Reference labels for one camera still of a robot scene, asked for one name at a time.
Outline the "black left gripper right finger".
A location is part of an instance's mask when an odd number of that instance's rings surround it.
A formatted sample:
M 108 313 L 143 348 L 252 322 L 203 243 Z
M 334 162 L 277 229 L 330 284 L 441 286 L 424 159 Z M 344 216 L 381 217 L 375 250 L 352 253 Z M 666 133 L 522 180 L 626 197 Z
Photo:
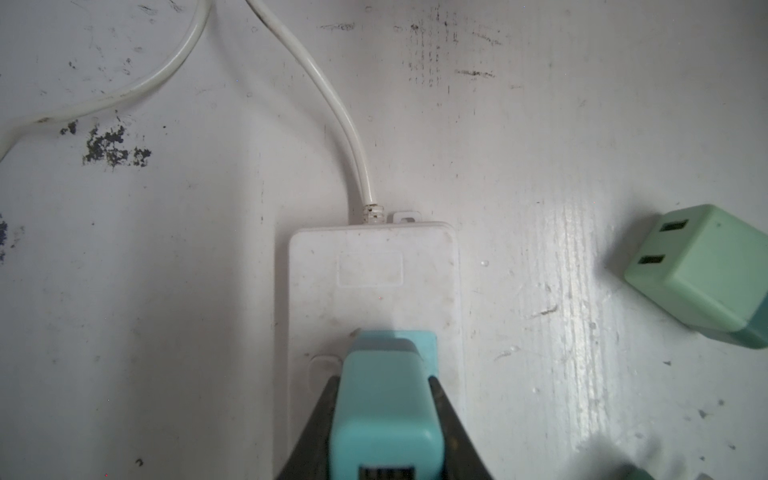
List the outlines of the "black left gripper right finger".
M 428 382 L 445 444 L 441 479 L 491 480 L 492 475 L 475 449 L 439 379 L 430 376 Z

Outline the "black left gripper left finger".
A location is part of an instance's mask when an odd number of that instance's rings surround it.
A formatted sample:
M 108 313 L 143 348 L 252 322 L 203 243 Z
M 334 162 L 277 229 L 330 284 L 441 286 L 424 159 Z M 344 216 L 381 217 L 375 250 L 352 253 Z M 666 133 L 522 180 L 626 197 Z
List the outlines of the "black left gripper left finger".
M 341 377 L 332 376 L 289 455 L 278 480 L 330 478 L 330 436 Z

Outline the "teal charger plug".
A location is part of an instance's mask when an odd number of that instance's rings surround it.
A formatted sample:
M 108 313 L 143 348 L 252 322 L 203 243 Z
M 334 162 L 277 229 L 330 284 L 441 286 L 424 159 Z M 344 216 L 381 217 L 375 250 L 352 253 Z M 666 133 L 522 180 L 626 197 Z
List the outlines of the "teal charger plug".
M 329 438 L 332 479 L 439 479 L 445 440 L 428 331 L 363 331 L 343 361 Z

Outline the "white multicolour power strip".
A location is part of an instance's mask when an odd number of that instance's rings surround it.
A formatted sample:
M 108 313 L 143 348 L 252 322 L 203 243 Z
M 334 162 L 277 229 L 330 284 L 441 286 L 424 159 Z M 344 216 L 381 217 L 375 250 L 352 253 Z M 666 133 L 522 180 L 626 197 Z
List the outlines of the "white multicolour power strip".
M 458 317 L 454 237 L 321 219 L 315 143 L 253 116 L 238 3 L 1 6 L 1 475 L 269 479 L 365 329 Z

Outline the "green charger plug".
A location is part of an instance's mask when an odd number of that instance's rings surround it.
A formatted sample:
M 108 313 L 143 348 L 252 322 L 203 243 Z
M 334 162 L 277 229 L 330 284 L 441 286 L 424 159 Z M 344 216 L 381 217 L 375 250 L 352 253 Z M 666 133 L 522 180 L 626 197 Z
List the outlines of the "green charger plug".
M 624 279 L 707 338 L 767 347 L 767 234 L 715 205 L 661 215 Z

